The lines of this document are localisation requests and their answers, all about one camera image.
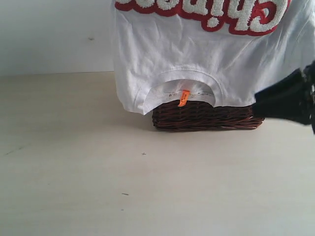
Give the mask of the white t-shirt red lettering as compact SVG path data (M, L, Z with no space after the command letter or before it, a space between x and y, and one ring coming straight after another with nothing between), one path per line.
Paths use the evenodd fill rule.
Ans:
M113 62L125 110L190 101L245 107L315 59L312 0L114 0Z

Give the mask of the dark brown wicker basket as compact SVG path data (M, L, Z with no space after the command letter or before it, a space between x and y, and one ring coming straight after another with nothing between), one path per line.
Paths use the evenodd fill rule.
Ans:
M252 107L212 107L201 101L188 101L179 107L179 101L163 103L153 109L152 122L158 130L169 132L205 130L254 130L264 118L255 118Z

